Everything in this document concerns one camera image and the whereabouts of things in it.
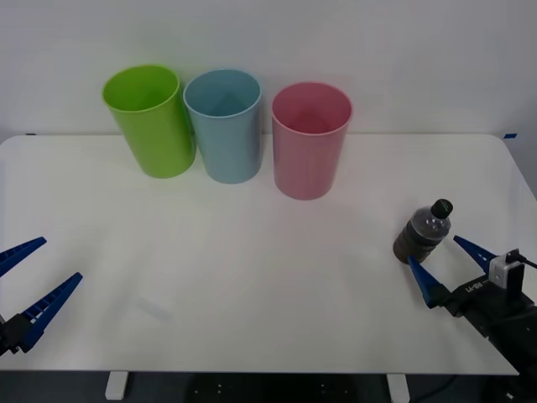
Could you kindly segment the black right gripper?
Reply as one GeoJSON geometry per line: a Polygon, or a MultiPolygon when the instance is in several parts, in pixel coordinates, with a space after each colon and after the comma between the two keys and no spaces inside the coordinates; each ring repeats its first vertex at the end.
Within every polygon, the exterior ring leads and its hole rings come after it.
{"type": "Polygon", "coordinates": [[[431,275],[421,263],[409,256],[408,262],[430,308],[444,306],[454,317],[465,317],[484,337],[494,328],[531,330],[536,326],[536,305],[522,291],[522,281],[507,289],[495,285],[487,277],[490,263],[497,258],[479,245],[460,236],[453,240],[482,268],[485,275],[457,287],[452,293],[431,275]]]}

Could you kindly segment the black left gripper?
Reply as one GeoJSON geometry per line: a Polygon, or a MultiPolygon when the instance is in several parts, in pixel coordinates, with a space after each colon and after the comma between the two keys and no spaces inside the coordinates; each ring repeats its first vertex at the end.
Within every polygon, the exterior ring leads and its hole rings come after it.
{"type": "MultiPolygon", "coordinates": [[[[39,237],[2,251],[0,276],[3,277],[9,270],[46,243],[47,240],[44,237],[39,237]]],[[[31,350],[82,279],[81,273],[74,273],[32,306],[10,318],[8,320],[8,335],[6,334],[6,321],[0,316],[0,355],[4,355],[7,351],[17,353],[21,350],[27,353],[31,350]]]]}

